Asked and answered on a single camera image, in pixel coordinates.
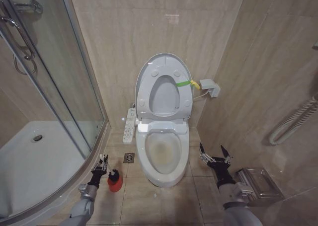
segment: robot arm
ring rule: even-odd
[[[225,158],[210,157],[205,154],[200,143],[200,158],[215,171],[218,179],[217,186],[225,210],[224,226],[262,226],[261,221],[246,208],[245,198],[253,190],[250,186],[233,180],[228,171],[232,157],[222,145],[221,149]]]
[[[87,184],[81,184],[79,191],[81,193],[80,201],[72,207],[70,216],[59,224],[59,226],[85,226],[94,212],[94,200],[99,188],[100,179],[107,173],[108,155],[96,163],[91,170],[93,174]]]

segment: bidet control panel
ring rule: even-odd
[[[135,132],[136,109],[129,108],[127,113],[126,125],[123,136],[123,143],[130,144]]]

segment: shower door handle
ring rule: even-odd
[[[28,48],[28,50],[29,50],[29,52],[30,52],[30,55],[25,54],[24,58],[25,58],[26,60],[28,60],[28,61],[33,60],[34,57],[35,57],[35,54],[34,54],[34,52],[32,51],[31,47],[29,46],[28,42],[26,41],[26,38],[25,38],[25,36],[24,36],[24,34],[23,34],[23,32],[22,32],[20,26],[19,26],[13,19],[8,18],[8,17],[5,17],[5,16],[0,16],[0,20],[2,20],[2,21],[4,21],[4,22],[10,23],[11,25],[13,25],[13,26],[16,28],[16,30],[19,32],[19,34],[20,34],[22,40],[24,41],[26,47]]]

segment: white cable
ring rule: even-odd
[[[204,94],[202,94],[202,95],[200,95],[200,96],[197,96],[197,97],[193,98],[193,100],[196,99],[196,98],[201,98],[201,97],[203,97],[204,95],[208,94],[209,91],[210,91],[210,90],[206,91]]]
[[[313,96],[311,100],[307,101],[300,109],[288,117],[282,124],[280,124],[276,130],[269,136],[269,142],[272,145],[278,145],[283,143],[289,138],[296,130],[302,126],[316,111],[318,110],[318,101]],[[275,138],[285,129],[287,126],[292,126],[286,130],[278,139]]]

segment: white toilet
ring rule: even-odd
[[[192,88],[183,61],[168,53],[150,58],[136,83],[136,143],[143,172],[158,187],[171,187],[183,177],[189,156],[188,119]]]

